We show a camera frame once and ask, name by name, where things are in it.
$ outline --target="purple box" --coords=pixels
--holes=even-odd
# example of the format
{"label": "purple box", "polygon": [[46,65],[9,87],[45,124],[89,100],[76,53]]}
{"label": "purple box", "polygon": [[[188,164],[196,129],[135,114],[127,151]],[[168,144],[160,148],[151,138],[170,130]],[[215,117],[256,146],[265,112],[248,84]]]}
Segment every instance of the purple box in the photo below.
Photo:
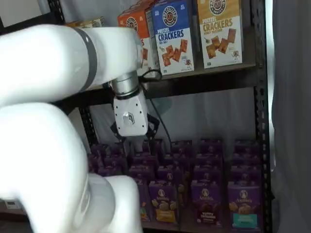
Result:
{"label": "purple box", "polygon": [[234,153],[231,160],[233,166],[258,166],[260,163],[259,155],[248,153]]}
{"label": "purple box", "polygon": [[129,174],[133,178],[143,179],[147,182],[155,179],[155,171],[153,167],[145,165],[133,165],[129,170]]}
{"label": "purple box", "polygon": [[186,154],[187,157],[192,156],[192,141],[183,140],[172,142],[171,153]]}
{"label": "purple box", "polygon": [[156,156],[150,155],[150,153],[138,152],[133,157],[133,165],[147,165],[157,169],[159,167],[159,161]]}
{"label": "purple box", "polygon": [[100,155],[87,154],[87,160],[88,160],[90,172],[97,173],[100,168],[104,168],[103,160]]}
{"label": "purple box", "polygon": [[190,159],[186,156],[186,154],[165,154],[162,159],[162,164],[165,166],[174,165],[181,167],[186,175],[186,178],[190,177]]}
{"label": "purple box", "polygon": [[220,183],[222,180],[222,172],[219,167],[212,167],[209,165],[196,165],[193,169],[194,180],[208,180]]}
{"label": "purple box", "polygon": [[201,153],[218,153],[223,154],[224,145],[222,139],[201,139],[199,144]]}
{"label": "purple box", "polygon": [[178,201],[176,187],[173,183],[167,181],[151,181],[149,184],[149,193],[157,221],[178,223]]}
{"label": "purple box", "polygon": [[120,166],[123,173],[126,174],[128,171],[127,160],[121,154],[112,154],[104,158],[105,166],[117,167]]}
{"label": "purple box", "polygon": [[261,198],[259,186],[228,185],[231,226],[234,229],[260,230]]}
{"label": "purple box", "polygon": [[170,181],[176,185],[179,205],[185,207],[188,203],[188,182],[183,169],[179,166],[160,166],[157,170],[160,180]]}
{"label": "purple box", "polygon": [[259,154],[259,145],[256,140],[236,139],[234,145],[236,153]]}
{"label": "purple box", "polygon": [[222,156],[220,154],[213,153],[199,153],[195,156],[195,165],[209,165],[222,169]]}
{"label": "purple box", "polygon": [[121,167],[111,167],[107,166],[105,168],[100,168],[98,174],[101,176],[119,176],[122,175]]}
{"label": "purple box", "polygon": [[140,202],[140,219],[142,221],[150,222],[152,219],[152,207],[151,200],[148,191],[148,185],[146,181],[141,179],[135,179],[138,192],[139,192],[139,202]]}
{"label": "purple box", "polygon": [[206,180],[193,180],[191,193],[196,209],[196,221],[221,227],[223,215],[218,184]]}
{"label": "purple box", "polygon": [[242,186],[261,184],[261,168],[259,166],[232,166],[229,183]]}

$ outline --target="annie's logo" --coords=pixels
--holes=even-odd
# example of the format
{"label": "annie's logo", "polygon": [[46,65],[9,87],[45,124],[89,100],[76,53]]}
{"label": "annie's logo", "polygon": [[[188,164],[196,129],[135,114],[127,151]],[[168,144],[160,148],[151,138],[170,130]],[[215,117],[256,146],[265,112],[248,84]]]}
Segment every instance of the annie's logo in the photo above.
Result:
{"label": "annie's logo", "polygon": [[241,199],[237,199],[236,202],[239,202],[239,203],[245,203],[245,202],[252,203],[253,201],[251,199],[247,199],[247,197],[248,197],[247,191],[246,190],[241,190],[240,191],[240,198]]}
{"label": "annie's logo", "polygon": [[209,196],[209,192],[206,188],[202,189],[200,200],[213,200],[213,198]]}
{"label": "annie's logo", "polygon": [[162,190],[162,189],[160,189],[160,190],[158,191],[158,194],[159,194],[160,197],[164,197],[164,196],[165,196],[165,192],[164,192],[164,190]]}
{"label": "annie's logo", "polygon": [[240,191],[240,197],[241,197],[242,199],[246,199],[246,198],[247,198],[247,195],[248,195],[248,193],[247,193],[246,190],[241,190],[241,191]]}
{"label": "annie's logo", "polygon": [[133,17],[129,17],[126,21],[127,28],[133,28],[136,32],[138,30],[138,24]]}
{"label": "annie's logo", "polygon": [[209,8],[210,11],[214,15],[220,15],[226,6],[226,0],[209,0]]}
{"label": "annie's logo", "polygon": [[157,192],[159,197],[157,197],[157,200],[168,200],[169,198],[165,197],[165,192],[163,189],[159,189],[159,191]]}
{"label": "annie's logo", "polygon": [[174,7],[168,6],[164,9],[163,21],[169,27],[173,26],[177,22],[177,11]]}

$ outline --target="black cable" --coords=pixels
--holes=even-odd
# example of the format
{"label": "black cable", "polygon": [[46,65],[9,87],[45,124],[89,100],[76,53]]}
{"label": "black cable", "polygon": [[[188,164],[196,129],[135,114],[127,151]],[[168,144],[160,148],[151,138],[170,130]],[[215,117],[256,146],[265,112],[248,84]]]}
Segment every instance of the black cable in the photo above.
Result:
{"label": "black cable", "polygon": [[[150,73],[150,72],[157,72],[157,73],[160,74],[160,77],[159,77],[158,79],[154,79],[154,78],[148,78],[148,79],[146,79],[144,76],[145,76],[146,74]],[[162,73],[161,73],[160,70],[158,70],[158,69],[151,69],[151,70],[148,70],[147,72],[145,72],[143,75],[141,75],[141,76],[139,77],[139,80],[140,80],[141,82],[158,82],[158,81],[160,81],[162,78],[163,78],[163,76],[162,76]],[[146,90],[146,88],[143,86],[142,83],[140,84],[140,86],[141,86],[141,88],[143,89],[143,91],[147,94],[148,91]],[[153,106],[153,108],[154,108],[154,110],[155,110],[155,113],[157,114],[157,116],[158,116],[158,118],[159,118],[161,124],[163,125],[164,131],[165,131],[165,133],[166,133],[166,135],[167,135],[167,138],[168,138],[168,140],[169,140],[169,142],[170,142],[170,148],[172,148],[172,140],[171,140],[169,131],[167,130],[166,125],[164,124],[164,122],[163,122],[163,120],[162,120],[162,117],[161,117],[160,113],[158,112],[158,110],[157,110],[157,108],[156,108],[154,102],[152,101],[152,98],[150,98],[150,102],[151,102],[151,105]]]}

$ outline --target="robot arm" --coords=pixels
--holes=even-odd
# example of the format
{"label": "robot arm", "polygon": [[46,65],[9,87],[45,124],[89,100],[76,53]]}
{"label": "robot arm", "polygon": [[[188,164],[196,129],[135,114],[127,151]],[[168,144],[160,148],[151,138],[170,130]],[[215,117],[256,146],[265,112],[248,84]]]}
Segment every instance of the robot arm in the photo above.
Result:
{"label": "robot arm", "polygon": [[0,37],[0,64],[0,198],[19,199],[35,233],[141,233],[135,182],[88,174],[67,116],[35,103],[111,82],[120,135],[146,134],[136,32],[35,26]]}
{"label": "robot arm", "polygon": [[39,25],[0,37],[0,51],[0,107],[57,101],[111,81],[120,135],[147,133],[136,73],[142,44],[133,29]]}

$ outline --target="yellow cracker box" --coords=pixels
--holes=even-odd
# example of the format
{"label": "yellow cracker box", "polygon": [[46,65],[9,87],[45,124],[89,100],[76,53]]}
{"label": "yellow cracker box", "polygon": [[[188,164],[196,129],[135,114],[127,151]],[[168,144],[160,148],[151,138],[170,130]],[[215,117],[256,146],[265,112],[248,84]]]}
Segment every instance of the yellow cracker box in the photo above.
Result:
{"label": "yellow cracker box", "polygon": [[239,0],[197,0],[204,68],[242,63]]}

